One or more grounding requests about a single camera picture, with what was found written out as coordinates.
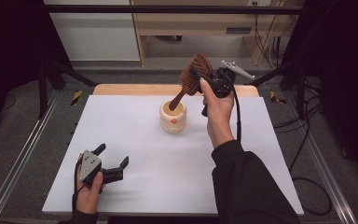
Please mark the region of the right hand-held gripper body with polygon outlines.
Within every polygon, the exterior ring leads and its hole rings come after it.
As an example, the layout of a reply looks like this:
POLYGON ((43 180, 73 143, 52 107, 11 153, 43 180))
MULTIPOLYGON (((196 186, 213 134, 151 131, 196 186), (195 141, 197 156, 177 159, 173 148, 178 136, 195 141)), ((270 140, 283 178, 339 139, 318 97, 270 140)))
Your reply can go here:
POLYGON ((234 62, 221 62, 222 67, 218 67, 212 77, 212 89, 217 97, 227 97, 233 89, 236 75, 254 80, 255 77, 236 65, 234 62))

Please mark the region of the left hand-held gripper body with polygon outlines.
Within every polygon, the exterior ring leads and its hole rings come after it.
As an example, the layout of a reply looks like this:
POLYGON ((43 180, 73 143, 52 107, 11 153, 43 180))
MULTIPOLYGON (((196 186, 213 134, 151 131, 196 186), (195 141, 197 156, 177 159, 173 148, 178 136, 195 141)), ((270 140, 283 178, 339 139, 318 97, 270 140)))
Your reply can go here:
POLYGON ((81 171, 79 180, 85 184, 91 185, 98 172, 103 173, 103 183, 109 184, 123 179, 124 169, 119 166, 112 169, 104 169, 102 167, 102 160, 96 156, 92 151, 86 150, 83 153, 81 162, 81 171))

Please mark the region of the brown wooden hairbrush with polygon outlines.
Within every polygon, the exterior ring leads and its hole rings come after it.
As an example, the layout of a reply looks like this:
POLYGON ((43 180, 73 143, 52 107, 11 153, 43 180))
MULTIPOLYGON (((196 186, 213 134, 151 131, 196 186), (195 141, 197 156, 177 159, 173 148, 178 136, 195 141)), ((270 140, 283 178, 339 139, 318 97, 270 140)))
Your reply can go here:
POLYGON ((169 109, 173 111, 185 94, 194 95, 200 90, 199 75, 209 77, 213 68, 209 60, 203 54, 195 54, 180 74, 181 91, 169 103, 169 109))

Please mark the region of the cream ringed cup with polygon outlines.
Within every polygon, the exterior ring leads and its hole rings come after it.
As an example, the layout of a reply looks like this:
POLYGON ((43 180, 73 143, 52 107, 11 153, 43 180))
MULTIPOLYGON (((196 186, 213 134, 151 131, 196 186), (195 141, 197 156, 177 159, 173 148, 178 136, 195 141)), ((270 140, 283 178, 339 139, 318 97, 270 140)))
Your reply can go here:
POLYGON ((170 103, 168 101, 160 107, 160 126, 167 133, 179 133, 186 127, 187 109, 180 103, 174 110, 170 110, 170 103))

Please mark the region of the person's left hand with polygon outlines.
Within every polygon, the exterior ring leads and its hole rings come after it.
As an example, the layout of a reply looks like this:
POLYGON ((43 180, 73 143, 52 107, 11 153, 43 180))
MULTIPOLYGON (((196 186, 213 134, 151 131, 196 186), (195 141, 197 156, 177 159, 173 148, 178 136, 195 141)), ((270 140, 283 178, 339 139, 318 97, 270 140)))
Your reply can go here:
POLYGON ((97 213, 100 189, 103 186, 103 173, 98 172, 92 185, 88 188, 76 178, 76 209, 82 213, 94 215, 97 213))

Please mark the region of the person's right hand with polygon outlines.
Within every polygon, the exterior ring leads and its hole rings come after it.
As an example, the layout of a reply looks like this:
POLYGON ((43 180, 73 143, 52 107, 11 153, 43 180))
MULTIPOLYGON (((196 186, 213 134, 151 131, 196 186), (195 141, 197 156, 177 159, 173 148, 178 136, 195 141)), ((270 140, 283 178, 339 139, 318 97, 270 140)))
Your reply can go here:
POLYGON ((213 148, 217 148, 234 139, 229 124, 234 106, 234 95, 231 92, 225 98, 216 97, 204 78, 200 79, 200 87, 203 92, 203 104, 207 106, 207 132, 213 148))

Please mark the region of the light wooden desk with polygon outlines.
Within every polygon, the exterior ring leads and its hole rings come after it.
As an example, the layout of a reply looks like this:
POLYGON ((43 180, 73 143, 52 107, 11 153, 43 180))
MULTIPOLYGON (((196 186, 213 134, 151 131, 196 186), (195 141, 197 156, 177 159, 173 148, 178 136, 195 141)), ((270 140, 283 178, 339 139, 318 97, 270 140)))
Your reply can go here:
MULTIPOLYGON (((302 7, 305 0, 130 0, 133 6, 302 7)), ((274 37, 288 37, 297 16, 135 13, 137 35, 239 35, 255 66, 268 57, 274 37)))

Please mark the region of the yellow black tape mark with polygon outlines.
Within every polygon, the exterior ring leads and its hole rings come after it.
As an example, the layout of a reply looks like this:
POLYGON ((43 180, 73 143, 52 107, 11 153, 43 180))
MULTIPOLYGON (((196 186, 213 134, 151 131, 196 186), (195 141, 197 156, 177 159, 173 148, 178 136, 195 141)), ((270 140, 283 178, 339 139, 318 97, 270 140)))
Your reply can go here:
POLYGON ((75 92, 74 97, 73 97, 72 102, 71 102, 71 105, 76 105, 77 104, 81 94, 82 94, 82 90, 78 90, 78 91, 75 92))
POLYGON ((270 101, 272 103, 277 103, 277 104, 281 104, 281 105, 287 104, 286 100, 277 98, 275 91, 270 92, 270 101))

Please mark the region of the white cabinet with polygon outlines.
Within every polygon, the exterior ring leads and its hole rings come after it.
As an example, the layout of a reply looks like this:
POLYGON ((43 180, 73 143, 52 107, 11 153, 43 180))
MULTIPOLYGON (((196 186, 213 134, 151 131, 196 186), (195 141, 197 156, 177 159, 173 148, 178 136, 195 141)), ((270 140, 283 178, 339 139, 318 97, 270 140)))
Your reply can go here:
POLYGON ((73 62, 140 60, 130 13, 51 13, 50 17, 73 62))

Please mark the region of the black curtain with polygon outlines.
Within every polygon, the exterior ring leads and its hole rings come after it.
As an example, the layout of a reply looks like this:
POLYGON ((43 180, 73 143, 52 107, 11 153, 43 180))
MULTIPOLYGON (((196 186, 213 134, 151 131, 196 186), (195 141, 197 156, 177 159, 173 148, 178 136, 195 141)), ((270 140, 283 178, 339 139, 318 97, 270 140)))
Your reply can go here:
POLYGON ((0 0, 0 111, 11 89, 38 79, 42 57, 71 66, 51 17, 35 9, 44 4, 0 0))
POLYGON ((301 65, 322 81, 327 117, 358 162, 358 0, 304 0, 304 7, 317 12, 298 18, 284 59, 294 58, 302 40, 318 27, 301 65))

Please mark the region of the aluminium floor rail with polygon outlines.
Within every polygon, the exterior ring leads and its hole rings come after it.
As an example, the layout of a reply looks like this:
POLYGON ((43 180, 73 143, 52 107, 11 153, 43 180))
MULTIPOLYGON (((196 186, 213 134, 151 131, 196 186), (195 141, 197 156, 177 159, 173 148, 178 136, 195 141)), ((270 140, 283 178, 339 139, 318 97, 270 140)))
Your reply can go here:
POLYGON ((342 224, 358 224, 338 182, 312 134, 307 137, 309 152, 342 224))
POLYGON ((19 156, 15 160, 14 164, 12 165, 10 171, 7 174, 5 181, 0 187, 0 214, 2 213, 8 198, 10 197, 13 189, 15 188, 26 163, 32 155, 34 148, 38 143, 39 138, 43 133, 61 94, 61 91, 53 91, 51 93, 45 114, 42 116, 41 119, 37 120, 36 124, 34 125, 31 133, 29 134, 26 142, 21 149, 19 156))

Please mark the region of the black horizontal frame bar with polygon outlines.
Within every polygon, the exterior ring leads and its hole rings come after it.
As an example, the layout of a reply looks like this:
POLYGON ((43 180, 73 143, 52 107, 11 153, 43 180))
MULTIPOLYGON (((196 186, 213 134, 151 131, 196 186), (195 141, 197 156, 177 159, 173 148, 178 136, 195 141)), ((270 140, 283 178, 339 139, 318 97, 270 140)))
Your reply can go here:
POLYGON ((50 13, 171 13, 171 14, 262 14, 301 15, 309 13, 303 7, 220 7, 220 6, 104 6, 104 5, 45 5, 50 13))

